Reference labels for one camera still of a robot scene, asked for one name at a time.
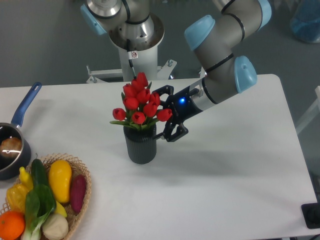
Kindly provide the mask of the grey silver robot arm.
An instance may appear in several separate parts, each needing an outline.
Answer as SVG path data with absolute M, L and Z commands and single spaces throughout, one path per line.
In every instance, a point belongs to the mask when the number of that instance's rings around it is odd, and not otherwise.
M 221 12 L 218 20 L 206 15 L 184 32 L 205 76 L 177 93 L 169 85 L 158 89 L 160 95 L 167 95 L 162 106 L 173 115 L 156 139 L 178 140 L 188 133 L 185 120 L 257 82 L 249 59 L 235 57 L 232 48 L 269 22 L 270 3 L 267 0 L 216 0 L 214 4 Z M 108 34 L 118 48 L 125 81 L 135 78 L 139 72 L 151 80 L 157 78 L 158 45 L 164 37 L 164 26 L 150 12 L 147 0 L 87 0 L 80 11 L 97 35 Z

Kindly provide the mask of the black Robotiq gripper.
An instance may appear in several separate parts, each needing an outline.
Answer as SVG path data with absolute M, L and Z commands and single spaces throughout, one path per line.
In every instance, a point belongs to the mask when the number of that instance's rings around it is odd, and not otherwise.
M 164 108 L 172 111 L 170 122 L 165 124 L 163 132 L 153 137 L 154 140 L 162 139 L 167 142 L 175 142 L 189 133 L 183 122 L 202 112 L 192 100 L 192 97 L 197 97 L 199 92 L 200 90 L 197 88 L 190 90 L 190 87 L 186 87 L 174 93 L 173 86 L 165 85 L 151 93 L 152 102 L 164 103 Z M 168 95 L 166 101 L 160 100 L 160 96 L 163 94 Z

